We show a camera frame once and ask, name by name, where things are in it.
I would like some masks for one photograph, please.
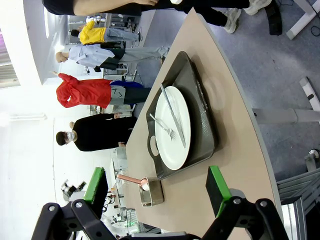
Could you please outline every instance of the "red jacket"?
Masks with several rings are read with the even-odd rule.
[[[56,89],[58,101],[65,108],[82,105],[98,105],[106,108],[111,100],[110,80],[89,79],[79,81],[73,76],[59,73],[63,83]]]

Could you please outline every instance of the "light blue shirt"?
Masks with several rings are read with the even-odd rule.
[[[114,56],[112,51],[101,48],[99,44],[73,46],[69,52],[69,59],[92,68],[100,66],[107,58]]]

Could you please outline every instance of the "knife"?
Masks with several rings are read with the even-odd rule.
[[[182,145],[183,145],[184,148],[186,148],[186,141],[185,141],[184,133],[182,132],[182,128],[181,128],[181,126],[180,126],[180,124],[178,122],[178,119],[176,118],[176,116],[174,114],[174,111],[173,111],[173,109],[171,107],[171,104],[169,102],[169,99],[168,99],[168,95],[167,95],[166,90],[165,90],[164,86],[162,85],[162,83],[160,83],[160,88],[161,88],[161,91],[162,91],[162,93],[164,95],[165,101],[168,104],[168,107],[169,107],[171,116],[173,118],[174,124],[175,124],[175,126],[176,126],[176,128],[178,130]]]

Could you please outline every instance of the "plate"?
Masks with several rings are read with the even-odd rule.
[[[188,106],[182,93],[174,86],[165,88],[174,115],[182,126],[185,140],[185,148],[180,139],[178,129],[171,116],[168,104],[163,93],[160,94],[155,109],[155,118],[165,127],[173,130],[174,138],[171,140],[169,134],[158,124],[155,124],[156,145],[164,164],[171,170],[178,170],[185,163],[191,141],[191,124]]]

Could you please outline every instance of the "gray tray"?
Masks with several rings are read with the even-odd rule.
[[[174,86],[181,91],[190,114],[191,142],[187,159],[178,170],[169,169],[162,161],[160,154],[157,156],[153,154],[150,140],[152,136],[155,136],[155,121],[149,114],[155,115],[158,98],[161,94],[161,89],[159,89],[146,112],[149,131],[147,148],[154,161],[156,176],[159,180],[209,159],[214,154],[218,139],[214,119],[202,91],[198,72],[187,53],[179,52],[162,84],[164,87]]]

